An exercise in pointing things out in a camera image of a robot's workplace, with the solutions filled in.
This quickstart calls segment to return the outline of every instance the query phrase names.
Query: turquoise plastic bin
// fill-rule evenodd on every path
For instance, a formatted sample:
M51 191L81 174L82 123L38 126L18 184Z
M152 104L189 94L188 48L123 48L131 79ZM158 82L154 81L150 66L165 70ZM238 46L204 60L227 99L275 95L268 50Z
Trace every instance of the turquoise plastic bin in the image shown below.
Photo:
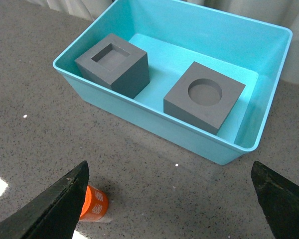
M150 84L134 99L85 80L74 60L114 33L148 53ZM257 148L291 42L284 27L178 0L116 0L53 62L80 97L215 163ZM193 61L246 85L217 135L163 112Z

